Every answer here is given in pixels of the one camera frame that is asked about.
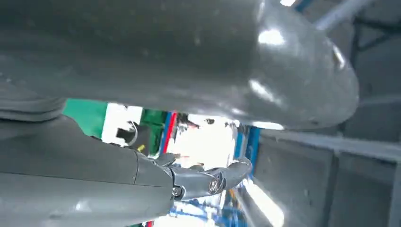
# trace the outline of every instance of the gray metal surface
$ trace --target gray metal surface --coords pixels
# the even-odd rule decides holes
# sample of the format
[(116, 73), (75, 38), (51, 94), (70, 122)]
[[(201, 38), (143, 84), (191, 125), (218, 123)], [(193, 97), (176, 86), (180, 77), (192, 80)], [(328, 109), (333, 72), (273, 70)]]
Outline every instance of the gray metal surface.
[(395, 168), (394, 184), (392, 185), (391, 205), (388, 227), (400, 227), (401, 225), (401, 165)]
[(337, 136), (325, 136), (316, 133), (263, 130), (261, 136), (273, 137), (279, 140), (295, 141), (302, 144), (337, 150), (383, 159), (388, 161), (401, 160), (401, 146), (396, 143), (350, 139)]
[(127, 226), (165, 215), (171, 175), (70, 118), (0, 121), (3, 227)]
[(318, 30), (330, 31), (344, 20), (355, 16), (374, 0), (344, 0), (314, 24)]
[(248, 209), (248, 205), (243, 199), (242, 195), (238, 192), (238, 189), (233, 189), (233, 193), (235, 195), (235, 198), (237, 199), (238, 203), (241, 205), (241, 210), (245, 214), (245, 218), (247, 221), (247, 224), (250, 227), (257, 227), (257, 225), (254, 223), (253, 218), (251, 216), (251, 211)]
[(161, 167), (155, 165), (146, 156), (138, 153), (138, 173), (135, 184), (154, 187), (170, 187), (170, 194), (173, 189), (173, 178), (171, 174)]
[(46, 97), (29, 89), (16, 87), (1, 81), (0, 118), (16, 121), (40, 122), (59, 116), (64, 110), (66, 98)]
[(171, 188), (0, 173), (2, 227), (123, 227), (165, 215)]
[(349, 118), (353, 70), (301, 15), (261, 0), (6, 0), (1, 80), (41, 95), (318, 128)]
[[(0, 120), (0, 172), (134, 184), (135, 151), (84, 135), (68, 117), (40, 124)], [(11, 129), (19, 134), (2, 138)]]

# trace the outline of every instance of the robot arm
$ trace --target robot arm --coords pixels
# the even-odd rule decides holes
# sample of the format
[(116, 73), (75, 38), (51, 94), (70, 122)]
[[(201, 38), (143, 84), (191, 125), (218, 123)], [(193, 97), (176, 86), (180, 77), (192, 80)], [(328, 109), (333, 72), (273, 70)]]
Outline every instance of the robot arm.
[(174, 200), (220, 193), (251, 164), (209, 171), (170, 164), (88, 137), (70, 118), (0, 120), (0, 223), (4, 227), (123, 227), (169, 212)]

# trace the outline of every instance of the bright light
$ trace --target bright light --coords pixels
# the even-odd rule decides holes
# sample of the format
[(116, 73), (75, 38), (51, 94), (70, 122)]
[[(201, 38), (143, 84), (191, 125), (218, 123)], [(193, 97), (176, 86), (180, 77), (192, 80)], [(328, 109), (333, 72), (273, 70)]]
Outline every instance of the bright light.
[(281, 124), (273, 123), (273, 122), (253, 122), (253, 126), (256, 126), (261, 129), (273, 129), (273, 130), (283, 130), (284, 127)]
[(284, 43), (284, 38), (276, 29), (266, 30), (259, 34), (258, 42), (260, 44), (281, 45)]
[(280, 3), (283, 6), (292, 6), (296, 0), (281, 0)]
[(280, 207), (278, 207), (278, 205), (268, 195), (266, 195), (262, 189), (255, 185), (252, 180), (245, 179), (243, 184), (248, 194), (269, 220), (270, 224), (273, 227), (282, 227), (284, 225), (284, 213)]

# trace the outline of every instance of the green panel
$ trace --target green panel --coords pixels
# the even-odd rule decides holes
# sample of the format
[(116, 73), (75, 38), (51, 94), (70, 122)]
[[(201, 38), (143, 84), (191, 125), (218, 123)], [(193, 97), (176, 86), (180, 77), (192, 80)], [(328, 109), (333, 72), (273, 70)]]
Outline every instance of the green panel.
[(166, 120), (166, 116), (166, 111), (143, 109), (140, 122), (147, 125), (163, 125)]
[(88, 136), (102, 137), (106, 102), (69, 99), (64, 114), (74, 119)]

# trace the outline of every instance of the gray wall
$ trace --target gray wall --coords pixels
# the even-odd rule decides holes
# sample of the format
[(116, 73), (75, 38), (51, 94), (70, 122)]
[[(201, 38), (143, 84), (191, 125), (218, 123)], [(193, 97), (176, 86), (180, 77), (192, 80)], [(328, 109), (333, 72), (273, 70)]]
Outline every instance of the gray wall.
[[(285, 227), (319, 226), (331, 154), (295, 143), (262, 140), (255, 176), (283, 210)], [(386, 226), (393, 174), (394, 164), (342, 155), (329, 226)]]

